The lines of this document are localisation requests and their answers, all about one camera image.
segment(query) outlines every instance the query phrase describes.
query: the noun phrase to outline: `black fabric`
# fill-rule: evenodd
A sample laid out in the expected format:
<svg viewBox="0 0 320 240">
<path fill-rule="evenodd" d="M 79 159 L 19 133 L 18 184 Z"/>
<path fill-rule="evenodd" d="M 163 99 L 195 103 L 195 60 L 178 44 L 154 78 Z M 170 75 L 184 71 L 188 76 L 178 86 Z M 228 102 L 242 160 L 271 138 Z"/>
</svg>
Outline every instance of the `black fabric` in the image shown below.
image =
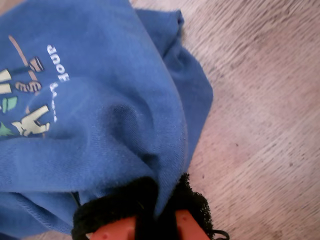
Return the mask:
<svg viewBox="0 0 320 240">
<path fill-rule="evenodd" d="M 86 234 L 133 216 L 137 217 L 135 240 L 180 240 L 177 210 L 188 210 L 211 240 L 215 234 L 225 236 L 217 240 L 230 239 L 226 232 L 213 229 L 208 201 L 200 193 L 192 191 L 188 174 L 181 177 L 163 213 L 154 220 L 157 196 L 157 184 L 144 177 L 118 189 L 115 194 L 79 207 L 73 218 L 73 240 L 88 240 Z"/>
<path fill-rule="evenodd" d="M 152 178 L 143 177 L 119 188 L 114 194 L 81 206 L 73 216 L 73 240 L 88 240 L 86 234 L 128 217 L 137 217 L 135 239 L 150 239 L 158 186 Z"/>
</svg>

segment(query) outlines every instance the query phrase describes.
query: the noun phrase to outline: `clothing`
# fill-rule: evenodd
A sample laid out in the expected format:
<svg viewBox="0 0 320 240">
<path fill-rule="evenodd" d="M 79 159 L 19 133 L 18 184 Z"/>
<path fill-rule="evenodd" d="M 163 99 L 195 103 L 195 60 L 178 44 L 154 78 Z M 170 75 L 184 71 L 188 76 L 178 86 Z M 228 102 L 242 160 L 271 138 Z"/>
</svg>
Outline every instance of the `clothing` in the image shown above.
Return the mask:
<svg viewBox="0 0 320 240">
<path fill-rule="evenodd" d="M 84 204 L 141 177 L 162 212 L 213 99 L 183 23 L 127 0 L 27 0 L 0 17 L 0 233 L 70 234 L 71 193 Z"/>
</svg>

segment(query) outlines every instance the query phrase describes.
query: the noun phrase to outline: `yellow figure print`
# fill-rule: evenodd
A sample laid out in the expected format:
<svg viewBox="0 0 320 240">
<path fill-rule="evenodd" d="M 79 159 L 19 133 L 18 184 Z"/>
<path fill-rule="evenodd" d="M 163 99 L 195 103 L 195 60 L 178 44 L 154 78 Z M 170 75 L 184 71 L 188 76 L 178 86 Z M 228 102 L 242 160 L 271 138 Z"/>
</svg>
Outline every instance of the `yellow figure print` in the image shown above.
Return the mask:
<svg viewBox="0 0 320 240">
<path fill-rule="evenodd" d="M 12 125 L 18 129 L 21 136 L 28 137 L 30 134 L 43 134 L 49 131 L 50 123 L 47 122 L 44 125 L 40 125 L 38 119 L 47 112 L 49 112 L 48 107 L 46 105 L 42 106 L 22 118 L 21 122 L 16 121 Z"/>
</svg>

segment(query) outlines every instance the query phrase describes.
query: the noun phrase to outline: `green print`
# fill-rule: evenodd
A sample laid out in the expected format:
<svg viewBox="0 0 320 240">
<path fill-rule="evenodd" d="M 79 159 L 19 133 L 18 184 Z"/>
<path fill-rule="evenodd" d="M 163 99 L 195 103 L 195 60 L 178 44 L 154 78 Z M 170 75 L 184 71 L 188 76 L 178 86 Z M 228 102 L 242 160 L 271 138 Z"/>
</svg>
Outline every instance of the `green print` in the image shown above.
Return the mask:
<svg viewBox="0 0 320 240">
<path fill-rule="evenodd" d="M 16 96 L 2 99 L 2 106 L 0 110 L 5 114 L 7 111 L 14 109 L 17 105 L 18 98 Z"/>
<path fill-rule="evenodd" d="M 13 136 L 14 134 L 9 128 L 6 128 L 6 126 L 0 122 L 0 137 L 7 137 L 7 136 Z"/>
</svg>

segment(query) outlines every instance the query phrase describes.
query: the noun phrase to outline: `wood grain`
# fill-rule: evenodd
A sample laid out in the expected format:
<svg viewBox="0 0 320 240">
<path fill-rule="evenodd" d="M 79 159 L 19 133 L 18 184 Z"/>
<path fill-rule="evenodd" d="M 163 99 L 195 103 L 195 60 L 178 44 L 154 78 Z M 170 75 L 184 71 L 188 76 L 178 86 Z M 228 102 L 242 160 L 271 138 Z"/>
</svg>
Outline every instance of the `wood grain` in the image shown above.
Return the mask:
<svg viewBox="0 0 320 240">
<path fill-rule="evenodd" d="M 214 87 L 190 173 L 215 227 L 233 240 L 320 240 L 320 1 L 132 3 L 182 9 L 184 43 Z"/>
</svg>

